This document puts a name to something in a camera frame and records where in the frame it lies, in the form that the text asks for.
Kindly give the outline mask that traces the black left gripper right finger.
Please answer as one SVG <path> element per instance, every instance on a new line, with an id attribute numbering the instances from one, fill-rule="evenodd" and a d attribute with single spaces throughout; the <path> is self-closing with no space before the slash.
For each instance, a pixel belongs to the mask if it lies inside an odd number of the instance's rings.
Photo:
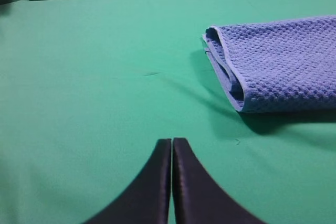
<path id="1" fill-rule="evenodd" d="M 233 200 L 199 162 L 187 139 L 173 139 L 176 223 L 263 223 Z"/>

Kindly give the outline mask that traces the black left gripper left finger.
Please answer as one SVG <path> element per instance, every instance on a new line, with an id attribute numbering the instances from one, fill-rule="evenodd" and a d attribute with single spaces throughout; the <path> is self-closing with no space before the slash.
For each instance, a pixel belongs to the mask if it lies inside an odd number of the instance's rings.
<path id="1" fill-rule="evenodd" d="M 157 141 L 132 183 L 86 223 L 167 223 L 171 194 L 171 140 Z"/>

